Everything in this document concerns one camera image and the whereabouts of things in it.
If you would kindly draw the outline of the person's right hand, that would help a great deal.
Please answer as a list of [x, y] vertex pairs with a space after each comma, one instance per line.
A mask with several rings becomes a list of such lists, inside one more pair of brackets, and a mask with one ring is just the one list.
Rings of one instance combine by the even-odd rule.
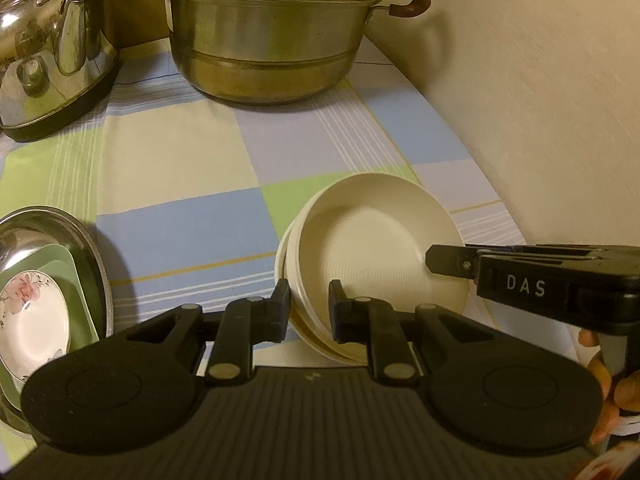
[[577, 341], [585, 347], [577, 351], [579, 362], [587, 365], [602, 390], [602, 411], [591, 436], [591, 443], [598, 444], [612, 434], [623, 413], [639, 413], [639, 372], [614, 379], [602, 361], [598, 336], [590, 330], [580, 330]]

